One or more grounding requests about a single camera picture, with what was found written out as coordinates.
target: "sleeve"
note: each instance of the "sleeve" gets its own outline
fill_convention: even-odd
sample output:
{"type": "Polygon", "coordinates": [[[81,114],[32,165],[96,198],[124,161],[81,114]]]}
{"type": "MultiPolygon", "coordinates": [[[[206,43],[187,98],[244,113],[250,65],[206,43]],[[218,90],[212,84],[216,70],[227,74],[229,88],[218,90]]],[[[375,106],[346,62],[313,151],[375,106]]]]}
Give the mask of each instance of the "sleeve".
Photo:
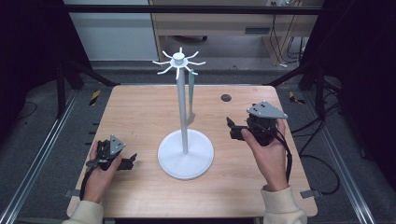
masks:
{"type": "Polygon", "coordinates": [[[264,224],[305,224],[306,213],[294,201],[291,187],[270,192],[262,189],[265,203],[264,224]]]}
{"type": "Polygon", "coordinates": [[[62,224],[101,224],[103,222],[103,206],[99,203],[81,201],[70,219],[62,224]]]}

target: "person's left hand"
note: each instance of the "person's left hand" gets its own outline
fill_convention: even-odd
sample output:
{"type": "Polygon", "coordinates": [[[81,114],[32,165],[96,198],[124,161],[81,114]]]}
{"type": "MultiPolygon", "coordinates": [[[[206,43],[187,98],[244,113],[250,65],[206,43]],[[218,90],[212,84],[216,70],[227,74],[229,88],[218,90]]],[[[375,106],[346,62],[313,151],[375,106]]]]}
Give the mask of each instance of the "person's left hand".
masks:
{"type": "MultiPolygon", "coordinates": [[[[95,159],[97,154],[97,142],[93,144],[90,153],[90,160],[95,159]]],[[[96,167],[92,173],[90,178],[88,178],[87,185],[85,186],[84,198],[83,201],[90,201],[93,203],[99,203],[103,196],[105,195],[106,190],[110,186],[111,180],[113,179],[114,174],[119,168],[122,160],[122,156],[119,155],[111,162],[110,167],[106,171],[102,170],[100,167],[96,167]]]]}

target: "person's right hand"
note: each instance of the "person's right hand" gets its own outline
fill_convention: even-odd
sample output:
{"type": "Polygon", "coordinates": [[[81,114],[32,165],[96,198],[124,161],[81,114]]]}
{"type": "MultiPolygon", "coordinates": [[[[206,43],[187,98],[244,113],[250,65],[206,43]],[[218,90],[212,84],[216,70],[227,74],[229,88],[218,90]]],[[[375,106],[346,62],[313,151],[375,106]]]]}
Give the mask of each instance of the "person's right hand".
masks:
{"type": "MultiPolygon", "coordinates": [[[[277,129],[285,136],[286,126],[282,119],[276,120],[277,129]]],[[[283,145],[276,139],[266,147],[260,146],[253,134],[247,130],[242,130],[245,141],[251,148],[254,159],[256,159],[262,175],[267,180],[268,191],[279,191],[289,187],[286,179],[286,150],[283,145]]]]}

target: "wooden table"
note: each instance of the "wooden table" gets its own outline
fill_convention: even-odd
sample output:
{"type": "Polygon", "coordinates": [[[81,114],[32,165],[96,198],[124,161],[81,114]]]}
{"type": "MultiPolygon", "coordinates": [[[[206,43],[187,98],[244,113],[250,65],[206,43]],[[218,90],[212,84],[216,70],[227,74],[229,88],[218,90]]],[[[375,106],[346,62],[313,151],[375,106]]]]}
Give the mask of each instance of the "wooden table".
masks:
{"type": "MultiPolygon", "coordinates": [[[[115,134],[126,148],[124,158],[137,153],[134,168],[117,171],[102,200],[105,217],[262,217],[265,211],[260,189],[265,179],[250,148],[233,140],[226,117],[246,125],[246,109],[265,100],[281,109],[276,90],[267,86],[195,86],[195,121],[190,129],[204,133],[212,142],[211,167],[193,180],[168,175],[157,159],[158,146],[169,133],[179,130],[177,86],[117,86],[110,95],[95,141],[115,134]],[[223,102],[222,94],[232,96],[223,102]]],[[[309,189],[287,124],[286,139],[293,154],[290,184],[296,202],[309,216],[318,209],[313,198],[302,199],[309,189]]],[[[85,167],[76,189],[81,186],[85,167]]],[[[79,201],[73,197],[71,216],[79,201]]]]}

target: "white cabinet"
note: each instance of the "white cabinet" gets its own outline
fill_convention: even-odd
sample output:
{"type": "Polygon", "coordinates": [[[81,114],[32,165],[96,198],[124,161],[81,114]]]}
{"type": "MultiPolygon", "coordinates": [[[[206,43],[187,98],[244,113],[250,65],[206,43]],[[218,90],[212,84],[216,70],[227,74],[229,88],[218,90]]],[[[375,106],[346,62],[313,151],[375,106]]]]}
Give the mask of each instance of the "white cabinet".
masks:
{"type": "MultiPolygon", "coordinates": [[[[64,0],[67,5],[148,5],[147,0],[64,0]]],[[[158,60],[149,13],[70,13],[90,61],[158,60]]]]}

